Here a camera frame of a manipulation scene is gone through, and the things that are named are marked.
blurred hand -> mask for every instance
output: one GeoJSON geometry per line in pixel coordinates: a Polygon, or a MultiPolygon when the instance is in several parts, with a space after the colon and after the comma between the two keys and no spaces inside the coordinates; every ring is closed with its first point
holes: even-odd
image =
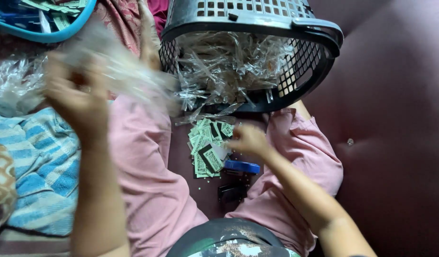
{"type": "Polygon", "coordinates": [[[91,58],[82,74],[62,62],[59,53],[48,54],[45,96],[77,133],[82,146],[106,142],[108,90],[100,60],[91,58]]]}
{"type": "Polygon", "coordinates": [[[235,126],[233,138],[226,143],[226,147],[241,153],[262,158],[271,149],[264,132],[253,125],[235,126]]]}

